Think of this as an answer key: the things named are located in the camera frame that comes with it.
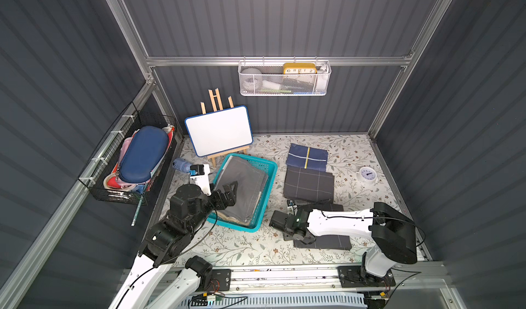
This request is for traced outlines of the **teal plastic basket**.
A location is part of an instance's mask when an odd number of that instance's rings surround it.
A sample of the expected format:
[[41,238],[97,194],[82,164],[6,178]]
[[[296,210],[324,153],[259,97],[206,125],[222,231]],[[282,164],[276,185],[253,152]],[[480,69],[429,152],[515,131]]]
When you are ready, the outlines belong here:
[[278,165],[264,158],[244,154],[228,154],[216,169],[214,190],[223,190],[234,182],[236,203],[214,210],[207,221],[237,231],[254,233],[260,229],[271,195]]

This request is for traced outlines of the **beige and grey pillowcase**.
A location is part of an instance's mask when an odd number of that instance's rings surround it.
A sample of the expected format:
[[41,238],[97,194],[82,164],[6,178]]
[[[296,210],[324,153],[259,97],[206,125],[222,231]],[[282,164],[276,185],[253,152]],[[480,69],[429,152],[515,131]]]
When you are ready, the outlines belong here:
[[256,225],[256,220],[253,217],[250,217],[248,221],[242,221],[238,218],[227,216],[223,211],[218,211],[217,217],[219,221],[225,222],[226,224],[238,225],[245,228],[253,228],[253,226]]

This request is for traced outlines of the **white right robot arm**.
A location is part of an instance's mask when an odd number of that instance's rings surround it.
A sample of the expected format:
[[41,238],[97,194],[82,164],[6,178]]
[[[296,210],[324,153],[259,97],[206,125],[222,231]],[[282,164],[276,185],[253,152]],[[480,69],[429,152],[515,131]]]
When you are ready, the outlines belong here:
[[383,202],[372,209],[334,212],[315,208],[296,214],[275,211],[269,223],[285,237],[313,243],[322,236],[349,236],[371,240],[375,245],[362,256],[362,264],[349,281],[363,284],[388,281],[397,264],[417,262],[416,225],[407,216]]

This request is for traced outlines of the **dark grid pillowcase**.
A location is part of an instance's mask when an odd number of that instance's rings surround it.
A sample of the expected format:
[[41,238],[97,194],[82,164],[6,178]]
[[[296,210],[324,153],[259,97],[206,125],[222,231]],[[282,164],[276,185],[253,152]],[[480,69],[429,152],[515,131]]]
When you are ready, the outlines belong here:
[[[309,204],[299,206],[297,213],[300,211],[307,211],[312,209],[326,210],[330,212],[342,212],[343,206],[340,204]],[[327,235],[318,236],[315,241],[309,242],[308,244],[302,241],[293,241],[294,247],[304,249],[315,249],[315,250],[344,250],[349,251],[352,249],[350,238],[348,236],[338,235]]]
[[334,181],[331,173],[288,167],[283,196],[299,201],[300,204],[332,204],[334,202]]

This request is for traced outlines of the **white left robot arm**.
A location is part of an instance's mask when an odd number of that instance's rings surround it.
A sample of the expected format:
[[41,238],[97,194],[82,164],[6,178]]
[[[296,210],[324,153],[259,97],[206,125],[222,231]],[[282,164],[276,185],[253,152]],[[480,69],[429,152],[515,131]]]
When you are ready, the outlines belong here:
[[238,183],[206,195],[196,184],[184,184],[170,199],[165,218],[148,229],[137,257],[111,308],[176,308],[212,279],[212,265],[199,256],[185,263],[176,279],[152,302],[151,294],[171,265],[188,249],[211,213],[236,204]]

